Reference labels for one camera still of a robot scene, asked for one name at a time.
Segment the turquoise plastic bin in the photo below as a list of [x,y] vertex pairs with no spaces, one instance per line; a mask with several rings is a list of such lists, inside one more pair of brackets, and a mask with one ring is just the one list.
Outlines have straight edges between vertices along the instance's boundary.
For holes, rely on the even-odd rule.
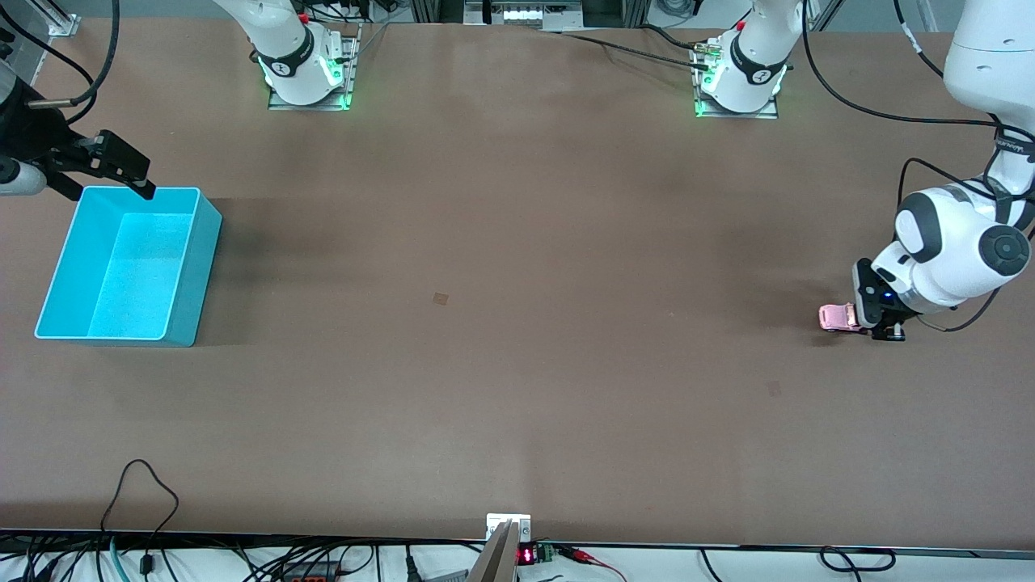
[[219,235],[221,214],[199,188],[159,187],[149,200],[127,187],[85,188],[36,338],[191,347]]

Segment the lit equipment rack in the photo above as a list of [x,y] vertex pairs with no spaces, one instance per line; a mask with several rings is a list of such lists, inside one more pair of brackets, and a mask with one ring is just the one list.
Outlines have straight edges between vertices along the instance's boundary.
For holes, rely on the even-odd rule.
[[584,28],[581,0],[463,0],[463,25],[511,25],[564,32]]

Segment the aluminium frame profile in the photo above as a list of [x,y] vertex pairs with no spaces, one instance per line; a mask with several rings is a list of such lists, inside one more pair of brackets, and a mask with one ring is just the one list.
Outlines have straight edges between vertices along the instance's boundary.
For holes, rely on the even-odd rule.
[[73,37],[82,21],[80,14],[64,10],[57,0],[38,0],[41,14],[48,22],[49,36]]

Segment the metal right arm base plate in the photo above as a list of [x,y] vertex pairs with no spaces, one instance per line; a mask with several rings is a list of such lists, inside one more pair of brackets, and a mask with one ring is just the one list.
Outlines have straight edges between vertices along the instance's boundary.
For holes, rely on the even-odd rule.
[[343,112],[351,107],[356,80],[358,39],[322,30],[288,56],[259,55],[269,87],[270,110]]

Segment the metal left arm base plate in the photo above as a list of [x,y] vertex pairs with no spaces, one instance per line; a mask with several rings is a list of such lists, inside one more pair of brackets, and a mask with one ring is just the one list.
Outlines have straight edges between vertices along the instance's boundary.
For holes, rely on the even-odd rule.
[[696,65],[694,115],[714,118],[776,119],[776,96],[788,64],[741,70],[719,45],[696,45],[689,51]]

